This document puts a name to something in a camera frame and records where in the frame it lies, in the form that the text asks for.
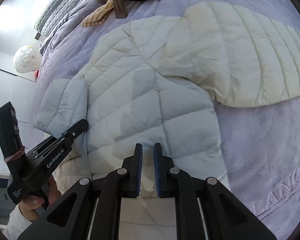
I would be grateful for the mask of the white sleeve left forearm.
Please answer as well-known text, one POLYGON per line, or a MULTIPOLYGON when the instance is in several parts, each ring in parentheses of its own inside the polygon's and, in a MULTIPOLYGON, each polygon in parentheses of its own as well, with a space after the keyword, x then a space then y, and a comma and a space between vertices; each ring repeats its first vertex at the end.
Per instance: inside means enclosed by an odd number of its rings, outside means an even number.
POLYGON ((36 213, 29 210, 29 207, 24 203, 21 203, 21 206, 17 205, 10 213, 8 224, 2 233, 7 239, 17 239, 32 224, 35 218, 37 218, 36 213))

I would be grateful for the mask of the person's left hand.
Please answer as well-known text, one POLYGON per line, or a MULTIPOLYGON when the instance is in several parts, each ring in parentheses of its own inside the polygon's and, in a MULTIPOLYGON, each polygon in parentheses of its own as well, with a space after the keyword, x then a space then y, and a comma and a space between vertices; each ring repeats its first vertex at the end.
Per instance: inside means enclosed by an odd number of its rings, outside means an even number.
POLYGON ((39 217, 36 211, 38 208, 42 207, 43 204, 48 204, 48 206, 52 205, 61 196, 61 192, 57 188, 53 175, 48 178, 47 184, 49 186, 47 191, 47 201, 38 196, 28 195, 18 204, 22 215, 31 222, 39 217))

